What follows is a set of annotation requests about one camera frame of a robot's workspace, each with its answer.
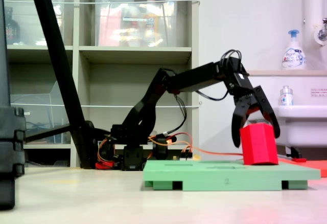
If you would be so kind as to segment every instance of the red hexagonal block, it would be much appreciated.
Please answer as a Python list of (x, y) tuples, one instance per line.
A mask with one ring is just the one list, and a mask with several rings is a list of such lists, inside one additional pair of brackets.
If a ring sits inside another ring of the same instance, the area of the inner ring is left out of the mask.
[(266, 123), (240, 129), (245, 165), (277, 165), (277, 147), (273, 127)]

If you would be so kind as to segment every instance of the shelf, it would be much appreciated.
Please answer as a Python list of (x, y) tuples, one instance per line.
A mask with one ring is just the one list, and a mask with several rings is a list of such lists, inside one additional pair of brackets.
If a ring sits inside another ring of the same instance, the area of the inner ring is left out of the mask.
[(24, 144), (24, 149), (70, 149), (70, 144)]
[[(70, 64), (73, 63), (73, 46), (65, 46)], [(50, 63), (47, 46), (7, 45), (9, 63)]]
[(80, 46), (81, 54), (97, 64), (187, 64), (192, 48)]
[[(125, 145), (115, 145), (116, 150), (123, 150)], [(144, 150), (152, 150), (152, 145), (142, 145)], [(183, 150), (186, 145), (171, 145), (168, 146), (169, 150)]]
[(250, 76), (327, 76), (327, 70), (248, 71)]

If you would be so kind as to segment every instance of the faucet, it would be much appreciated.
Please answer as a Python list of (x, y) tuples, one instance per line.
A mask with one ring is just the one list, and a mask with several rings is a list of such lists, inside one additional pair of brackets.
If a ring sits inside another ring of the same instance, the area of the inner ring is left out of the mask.
[(326, 41), (327, 40), (327, 18), (323, 18), (322, 23), (324, 25), (324, 29), (322, 29), (318, 32), (318, 38), (320, 41)]

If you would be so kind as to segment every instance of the black stand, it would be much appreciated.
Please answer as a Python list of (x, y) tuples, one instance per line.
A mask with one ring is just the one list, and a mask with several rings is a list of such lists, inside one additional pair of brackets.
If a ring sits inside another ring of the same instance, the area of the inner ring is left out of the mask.
[(24, 174), (23, 142), (46, 138), (70, 131), (81, 167), (94, 169), (97, 161), (97, 140), (109, 132), (95, 129), (85, 121), (77, 95), (71, 68), (51, 0), (34, 0), (48, 45), (51, 63), (58, 81), (69, 124), (49, 129), (25, 138), (25, 118), (21, 108), (10, 107), (8, 58), (4, 0), (0, 1), (0, 208), (12, 209), (15, 205), (14, 180)]

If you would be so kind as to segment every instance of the red object on shelf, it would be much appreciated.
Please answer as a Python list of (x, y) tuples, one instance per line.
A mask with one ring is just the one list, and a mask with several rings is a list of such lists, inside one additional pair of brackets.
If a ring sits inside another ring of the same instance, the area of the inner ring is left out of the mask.
[(96, 169), (113, 169), (114, 167), (114, 161), (110, 162), (97, 162), (96, 163)]
[(240, 129), (244, 165), (277, 165), (277, 147), (273, 127), (266, 123)]
[(305, 163), (307, 159), (292, 159), (292, 161), (296, 163)]

